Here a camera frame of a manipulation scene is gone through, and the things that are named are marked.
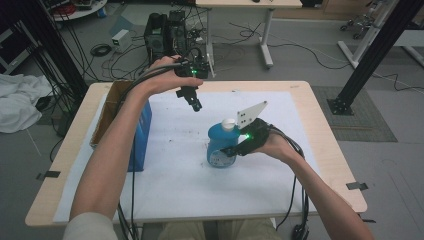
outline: hand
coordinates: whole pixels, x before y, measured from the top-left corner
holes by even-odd
[[[256,149],[254,152],[265,153],[266,155],[276,158],[288,165],[301,158],[301,156],[289,145],[286,139],[273,132],[269,133],[269,137],[265,144]]]
[[[156,60],[152,64],[151,68],[158,67],[160,65],[172,64],[179,57],[180,56],[163,57],[161,59]],[[200,86],[202,84],[203,84],[203,81],[198,79],[198,78],[178,77],[175,74],[174,70],[171,69],[168,72],[165,72],[161,75],[149,78],[148,80],[143,82],[143,84],[139,84],[139,85],[143,85],[143,88],[147,87],[148,90],[149,90],[149,94],[153,95],[153,94],[162,93],[162,92],[165,92],[167,90],[171,90],[171,89],[181,87],[181,86],[197,87],[197,86]]]

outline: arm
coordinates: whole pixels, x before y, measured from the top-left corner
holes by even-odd
[[[278,134],[270,133],[263,152],[286,163],[305,188],[331,239],[373,239],[373,236],[352,208],[338,196],[309,164]]]
[[[173,59],[164,57],[153,66],[170,63]],[[129,92],[87,163],[72,203],[70,220],[85,212],[113,218],[125,182],[137,121],[148,98],[180,86],[202,83],[196,78],[177,77],[171,70],[140,83]]]

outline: white paper sheet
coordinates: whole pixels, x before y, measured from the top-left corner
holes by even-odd
[[[293,172],[285,164],[262,153],[237,157],[234,165],[219,169],[206,160],[208,129],[237,111],[268,101],[260,118],[284,131],[304,150],[318,172],[307,136],[288,92],[198,93],[199,112],[175,93],[150,98],[152,124],[144,171],[135,176],[134,219],[219,219],[282,214],[287,211]],[[72,167],[54,222],[67,222],[76,185],[92,153],[89,140],[99,112],[87,132]],[[131,211],[132,174],[127,174],[121,195],[126,216]],[[301,186],[296,185],[292,211],[301,210]]]

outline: table leg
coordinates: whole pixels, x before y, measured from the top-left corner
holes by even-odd
[[[212,23],[211,23],[211,13],[212,9],[207,9],[207,37],[206,37],[206,53],[209,54],[210,63],[212,66],[215,65],[214,56],[213,56],[213,46],[212,46]]]
[[[261,41],[260,45],[262,49],[262,54],[264,55],[265,63],[268,68],[274,66],[274,63],[272,62],[271,54],[269,53],[269,49],[267,45],[268,34],[269,34],[269,29],[271,28],[271,20],[272,20],[273,12],[274,12],[274,9],[268,9],[266,22],[265,22],[264,36],[259,38],[259,41]]]

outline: gray sleeve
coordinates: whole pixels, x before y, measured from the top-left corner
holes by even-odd
[[[64,240],[117,240],[112,221],[99,213],[83,213],[72,219],[65,229]]]

